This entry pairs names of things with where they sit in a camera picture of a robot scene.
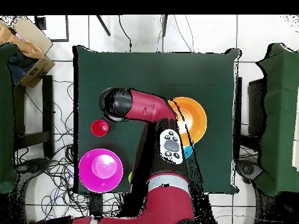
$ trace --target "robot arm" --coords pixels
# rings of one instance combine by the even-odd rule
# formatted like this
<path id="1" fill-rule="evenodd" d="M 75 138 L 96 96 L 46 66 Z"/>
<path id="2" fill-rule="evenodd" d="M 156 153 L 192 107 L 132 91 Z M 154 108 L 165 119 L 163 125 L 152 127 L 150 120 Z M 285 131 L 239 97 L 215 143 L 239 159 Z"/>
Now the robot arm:
<path id="1" fill-rule="evenodd" d="M 142 199 L 142 189 L 146 188 L 147 195 L 139 215 L 135 212 L 132 218 L 102 218 L 98 224 L 193 222 L 182 140 L 176 115 L 167 101 L 152 94 L 113 87 L 101 93 L 99 105 L 109 121 L 145 122 L 133 167 L 131 194 L 139 194 Z"/>

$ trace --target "tangled wires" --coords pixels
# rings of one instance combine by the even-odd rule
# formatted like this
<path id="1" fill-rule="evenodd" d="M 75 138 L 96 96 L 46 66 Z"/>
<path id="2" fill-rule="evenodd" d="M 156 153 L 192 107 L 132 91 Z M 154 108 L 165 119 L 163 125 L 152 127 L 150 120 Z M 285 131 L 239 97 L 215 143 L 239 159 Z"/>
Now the tangled wires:
<path id="1" fill-rule="evenodd" d="M 45 171 L 45 174 L 51 177 L 56 186 L 50 195 L 46 195 L 41 201 L 41 209 L 46 219 L 57 218 L 55 212 L 57 206 L 59 208 L 65 206 L 63 216 L 70 208 L 80 212 L 82 216 L 88 215 L 87 197 L 75 194 L 72 191 L 74 185 L 74 145 L 70 144 L 59 148 L 55 155 L 63 149 L 65 150 L 65 156 L 60 160 L 52 159 Z"/>
<path id="2" fill-rule="evenodd" d="M 103 213 L 105 217 L 118 216 L 123 207 L 125 193 L 104 193 Z"/>

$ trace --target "pink bowl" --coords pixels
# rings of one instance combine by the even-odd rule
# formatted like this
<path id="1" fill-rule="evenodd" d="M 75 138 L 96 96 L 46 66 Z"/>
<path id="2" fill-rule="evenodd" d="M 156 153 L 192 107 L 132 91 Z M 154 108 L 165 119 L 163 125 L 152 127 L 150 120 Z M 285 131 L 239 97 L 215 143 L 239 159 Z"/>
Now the pink bowl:
<path id="1" fill-rule="evenodd" d="M 123 177 L 123 165 L 112 151 L 93 149 L 80 160 L 79 177 L 89 191 L 106 193 L 118 186 Z"/>

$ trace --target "white floor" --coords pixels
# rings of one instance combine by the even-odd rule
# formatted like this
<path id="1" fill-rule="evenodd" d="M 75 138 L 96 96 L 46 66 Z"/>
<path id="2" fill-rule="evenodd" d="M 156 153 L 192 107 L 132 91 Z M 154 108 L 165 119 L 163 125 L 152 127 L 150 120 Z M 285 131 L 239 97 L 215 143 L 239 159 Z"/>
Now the white floor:
<path id="1" fill-rule="evenodd" d="M 270 43 L 282 42 L 293 50 L 299 49 L 298 16 L 279 15 L 187 15 L 194 40 L 194 51 L 198 53 L 224 53 L 229 48 L 239 48 L 242 57 L 239 60 L 239 76 L 243 77 L 242 87 L 242 123 L 248 124 L 247 85 L 250 81 L 263 77 L 262 71 L 255 64 L 263 59 Z M 54 102 L 62 109 L 62 119 L 65 121 L 72 112 L 72 100 L 67 95 L 69 82 L 73 81 L 72 46 L 83 45 L 94 51 L 125 52 L 129 49 L 129 41 L 119 25 L 118 16 L 103 16 L 106 26 L 111 32 L 108 37 L 101 27 L 96 16 L 68 16 L 69 42 L 54 43 L 47 55 L 55 61 L 55 67 L 48 73 L 53 76 Z M 131 38 L 132 52 L 153 53 L 157 50 L 158 36 L 161 31 L 160 15 L 124 15 L 121 23 L 127 35 Z M 189 47 L 192 47 L 192 38 L 185 15 L 176 16 L 182 36 Z M 47 18 L 49 30 L 47 35 L 51 39 L 63 39 L 57 35 L 64 35 L 64 18 Z M 159 51 L 162 51 L 162 41 L 159 42 Z M 178 32 L 173 15 L 168 19 L 164 52 L 189 51 Z M 34 89 L 27 89 L 35 104 L 42 108 L 41 85 Z M 55 125 L 59 132 L 66 132 L 60 121 L 60 110 L 55 106 Z M 41 130 L 41 113 L 33 103 L 26 99 L 26 131 Z M 67 122 L 73 127 L 73 117 Z M 247 126 L 242 126 L 242 132 L 247 133 Z M 70 135 L 64 137 L 65 144 L 73 142 Z M 62 141 L 55 143 L 55 148 L 63 146 Z M 43 157 L 41 145 L 30 148 L 26 158 Z M 235 185 L 239 193 L 235 195 L 210 194 L 210 202 L 214 217 L 219 224 L 253 224 L 255 216 L 255 195 L 251 185 L 242 182 L 239 175 L 235 177 Z M 29 219 L 41 220 L 44 213 L 41 210 L 41 201 L 44 196 L 50 195 L 55 185 L 45 174 L 30 182 L 26 195 L 26 212 Z M 61 216 L 65 205 L 55 206 L 56 217 Z M 70 209 L 69 214 L 78 215 L 76 210 Z"/>

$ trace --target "small red bowl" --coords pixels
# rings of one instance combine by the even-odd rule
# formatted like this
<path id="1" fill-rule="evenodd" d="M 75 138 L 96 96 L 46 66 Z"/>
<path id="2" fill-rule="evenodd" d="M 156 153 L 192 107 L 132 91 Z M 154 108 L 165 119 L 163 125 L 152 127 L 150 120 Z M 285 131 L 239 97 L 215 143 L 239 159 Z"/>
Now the small red bowl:
<path id="1" fill-rule="evenodd" d="M 103 137 L 107 134 L 109 125 L 104 120 L 96 120 L 91 125 L 91 131 L 96 137 Z"/>

